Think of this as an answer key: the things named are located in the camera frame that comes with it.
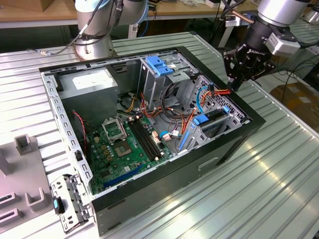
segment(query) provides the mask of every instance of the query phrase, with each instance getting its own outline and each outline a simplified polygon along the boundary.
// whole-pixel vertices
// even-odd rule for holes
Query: ram slot
[[[150,161],[154,161],[156,158],[161,157],[159,149],[150,139],[147,131],[144,129],[139,121],[130,122],[129,127],[136,137],[137,141],[141,145],[142,149],[149,157]]]

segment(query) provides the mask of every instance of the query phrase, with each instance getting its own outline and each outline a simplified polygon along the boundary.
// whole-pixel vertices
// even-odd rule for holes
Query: slotted aluminum table
[[[226,81],[221,55],[197,35],[177,33],[114,41],[121,54],[185,46]],[[75,62],[58,56],[0,55],[0,144],[36,136],[49,182],[73,172],[46,97],[39,67]],[[231,160],[104,238],[312,238],[319,229],[319,136],[252,82],[238,95],[267,122]],[[52,210],[0,238],[97,238],[92,222],[69,235]]]

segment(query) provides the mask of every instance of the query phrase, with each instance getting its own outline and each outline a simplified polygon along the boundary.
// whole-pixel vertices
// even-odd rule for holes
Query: robotic arm
[[[252,17],[243,41],[224,53],[228,88],[237,91],[244,81],[257,80],[275,68],[272,55],[289,57],[299,49],[319,44],[304,44],[290,32],[310,0],[262,0],[258,15]]]
[[[74,43],[76,52],[91,60],[114,55],[112,28],[142,22],[149,7],[147,0],[76,0],[75,8],[81,33]]]

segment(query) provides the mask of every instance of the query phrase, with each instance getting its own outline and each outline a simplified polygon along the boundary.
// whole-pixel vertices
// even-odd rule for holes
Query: expansion slot
[[[134,176],[135,174],[137,174],[137,173],[139,172],[139,169],[142,168],[142,167],[143,167],[143,165],[140,165],[140,166],[137,167],[136,169],[134,169],[134,170],[132,170],[132,171],[126,173],[126,174],[123,174],[123,175],[121,175],[120,177],[117,177],[117,178],[115,178],[115,179],[112,179],[112,180],[109,181],[109,182],[104,183],[104,184],[103,184],[104,188],[113,186],[113,185],[115,185],[115,184],[117,184],[117,183],[119,183],[119,182],[121,182],[121,181],[123,181],[123,180],[125,180],[125,179],[128,179],[128,178],[131,177],[131,176]]]
[[[141,123],[134,121],[129,122],[128,125],[150,161],[158,160],[161,157],[161,153]]]

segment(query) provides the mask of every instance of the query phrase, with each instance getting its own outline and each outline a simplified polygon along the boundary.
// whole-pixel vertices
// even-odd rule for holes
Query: blue cable
[[[202,109],[201,106],[200,106],[199,93],[200,93],[202,90],[206,90],[206,89],[208,89],[207,86],[204,86],[204,87],[200,88],[199,91],[197,92],[197,96],[196,96],[196,104],[197,104],[197,107],[198,107],[198,109],[199,109],[199,111],[200,111],[201,113],[204,113],[204,111],[203,111],[203,109]]]
[[[145,30],[144,30],[144,32],[141,34],[140,37],[144,36],[144,34],[146,33],[146,30],[148,29],[148,26],[149,26],[149,20],[146,18],[146,27],[145,27]]]
[[[159,138],[162,138],[167,133],[168,133],[168,131],[164,131],[164,132],[160,133]]]

